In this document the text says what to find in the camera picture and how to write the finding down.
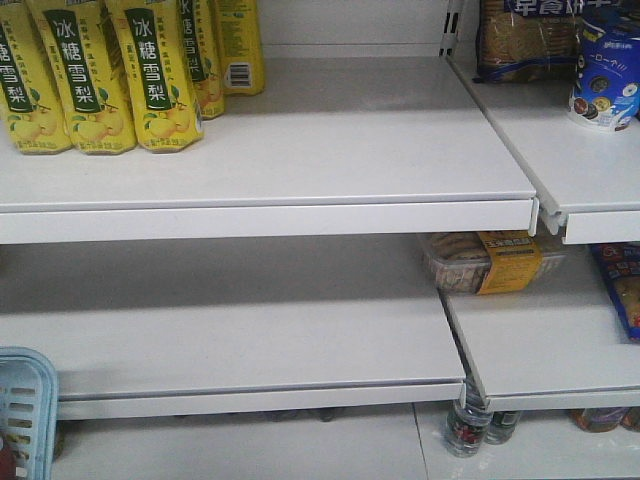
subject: yellow bottle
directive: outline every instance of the yellow bottle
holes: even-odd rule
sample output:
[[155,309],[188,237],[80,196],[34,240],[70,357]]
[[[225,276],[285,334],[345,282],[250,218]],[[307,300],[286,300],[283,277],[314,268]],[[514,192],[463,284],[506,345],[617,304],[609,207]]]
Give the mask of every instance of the yellow bottle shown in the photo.
[[262,92],[265,74],[257,0],[213,0],[213,4],[224,93]]
[[204,120],[224,113],[213,6],[210,0],[181,0],[184,50]]
[[0,83],[0,116],[19,151],[71,148],[47,55],[22,1],[0,2]]
[[124,54],[139,143],[175,152],[203,136],[177,0],[107,0]]
[[122,56],[102,0],[27,0],[53,67],[73,144],[88,154],[136,146]]

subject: barcode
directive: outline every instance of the barcode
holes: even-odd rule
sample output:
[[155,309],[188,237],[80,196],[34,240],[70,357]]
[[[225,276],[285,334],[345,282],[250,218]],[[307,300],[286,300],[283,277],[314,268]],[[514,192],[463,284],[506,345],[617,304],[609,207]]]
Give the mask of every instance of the barcode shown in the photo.
[[251,88],[251,65],[248,63],[232,63],[227,69],[226,83],[231,88]]

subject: blue package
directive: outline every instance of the blue package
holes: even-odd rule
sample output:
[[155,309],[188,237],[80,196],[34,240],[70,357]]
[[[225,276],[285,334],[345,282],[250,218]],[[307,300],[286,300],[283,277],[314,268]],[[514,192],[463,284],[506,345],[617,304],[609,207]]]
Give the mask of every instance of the blue package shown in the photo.
[[597,130],[624,130],[640,107],[640,11],[587,7],[582,19],[570,116]]
[[640,244],[600,243],[590,249],[627,335],[640,341]]

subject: packaged biscuit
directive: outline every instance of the packaged biscuit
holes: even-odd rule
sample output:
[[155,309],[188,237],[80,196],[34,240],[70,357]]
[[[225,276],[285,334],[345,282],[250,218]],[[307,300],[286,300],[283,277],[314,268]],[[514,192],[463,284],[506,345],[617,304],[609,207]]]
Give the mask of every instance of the packaged biscuit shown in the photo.
[[570,118],[604,132],[629,126],[640,107],[640,9],[585,8]]
[[640,244],[601,243],[590,248],[627,335],[640,341]]
[[572,78],[576,5],[579,2],[482,0],[478,75],[489,82]]
[[543,228],[525,231],[444,232],[419,235],[423,266],[445,292],[503,293],[525,288],[557,269],[567,256]]

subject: product label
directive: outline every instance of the product label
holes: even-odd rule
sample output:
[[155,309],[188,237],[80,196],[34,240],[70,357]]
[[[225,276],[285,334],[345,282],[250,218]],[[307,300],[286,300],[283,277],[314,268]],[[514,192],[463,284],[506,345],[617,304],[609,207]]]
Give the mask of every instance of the product label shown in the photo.
[[91,82],[75,13],[69,10],[47,10],[44,16],[58,46],[74,108],[82,113],[100,112],[100,102]]
[[164,78],[153,10],[132,8],[125,10],[125,15],[136,46],[147,108],[170,110],[171,98]]
[[447,426],[464,445],[473,446],[482,442],[487,432],[486,425],[471,425],[454,412],[447,417]]
[[16,113],[29,113],[34,110],[2,25],[0,25],[0,83],[2,83],[9,110]]
[[523,17],[566,17],[580,14],[586,6],[618,5],[620,0],[504,0],[504,11]]
[[502,428],[512,427],[516,423],[518,423],[518,420],[520,419],[520,413],[521,412],[519,411],[495,412],[493,414],[493,418],[491,419],[491,424]]
[[478,232],[491,269],[479,295],[514,292],[525,288],[542,263],[542,253],[525,230]]
[[184,51],[187,55],[187,64],[189,65],[191,79],[194,82],[201,82],[207,77],[200,57],[196,31],[194,7],[197,1],[199,0],[180,0],[180,18],[182,20]]

